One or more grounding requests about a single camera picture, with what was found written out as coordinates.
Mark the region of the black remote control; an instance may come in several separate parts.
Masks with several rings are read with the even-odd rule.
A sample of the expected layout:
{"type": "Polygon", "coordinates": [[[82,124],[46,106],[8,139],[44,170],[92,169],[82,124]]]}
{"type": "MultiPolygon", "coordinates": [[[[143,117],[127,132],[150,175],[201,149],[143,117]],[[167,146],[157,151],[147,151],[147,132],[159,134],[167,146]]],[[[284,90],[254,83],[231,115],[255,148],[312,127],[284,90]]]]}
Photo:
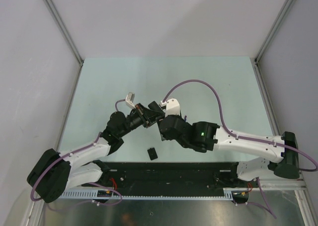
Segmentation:
{"type": "Polygon", "coordinates": [[[152,101],[149,105],[148,105],[149,109],[155,111],[157,113],[157,118],[158,119],[163,119],[165,117],[165,113],[163,112],[163,110],[161,109],[161,107],[155,102],[152,101]]]}

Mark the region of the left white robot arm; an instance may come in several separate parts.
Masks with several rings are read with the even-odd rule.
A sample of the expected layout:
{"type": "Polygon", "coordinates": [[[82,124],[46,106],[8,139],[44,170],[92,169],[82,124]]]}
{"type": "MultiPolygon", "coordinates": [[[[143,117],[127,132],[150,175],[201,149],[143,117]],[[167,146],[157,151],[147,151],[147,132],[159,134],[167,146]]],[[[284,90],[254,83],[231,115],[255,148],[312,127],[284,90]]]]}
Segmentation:
{"type": "Polygon", "coordinates": [[[165,116],[164,102],[153,101],[148,107],[134,105],[130,100],[126,104],[131,107],[130,113],[112,113],[106,128],[88,145],[65,152],[48,149],[42,154],[27,176],[32,201],[51,203],[69,188],[91,182],[104,186],[109,182],[110,174],[98,165],[98,158],[116,152],[126,134],[140,126],[148,128],[165,116]]]}

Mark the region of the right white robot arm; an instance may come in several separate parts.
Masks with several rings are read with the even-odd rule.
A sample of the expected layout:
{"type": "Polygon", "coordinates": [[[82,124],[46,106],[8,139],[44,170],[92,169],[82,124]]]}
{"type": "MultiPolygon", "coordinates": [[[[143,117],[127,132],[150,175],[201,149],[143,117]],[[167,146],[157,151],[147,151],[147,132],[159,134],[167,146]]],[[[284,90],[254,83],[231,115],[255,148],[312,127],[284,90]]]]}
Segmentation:
{"type": "Polygon", "coordinates": [[[241,187],[268,171],[285,179],[300,177],[295,147],[285,148],[284,136],[244,136],[214,123],[189,124],[178,115],[168,115],[160,120],[159,132],[164,140],[175,140],[183,148],[201,153],[222,150],[254,155],[255,159],[239,162],[237,169],[229,174],[229,181],[235,187],[241,187]]]}

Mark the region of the black battery cover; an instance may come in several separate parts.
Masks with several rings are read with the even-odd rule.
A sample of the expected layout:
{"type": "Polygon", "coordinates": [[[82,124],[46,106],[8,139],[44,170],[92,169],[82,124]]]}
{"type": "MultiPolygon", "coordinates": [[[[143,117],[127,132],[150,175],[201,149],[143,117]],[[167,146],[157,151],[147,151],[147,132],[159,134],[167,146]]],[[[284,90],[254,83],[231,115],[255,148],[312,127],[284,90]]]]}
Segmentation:
{"type": "Polygon", "coordinates": [[[155,148],[149,148],[147,150],[150,160],[158,159],[158,154],[155,148]]]}

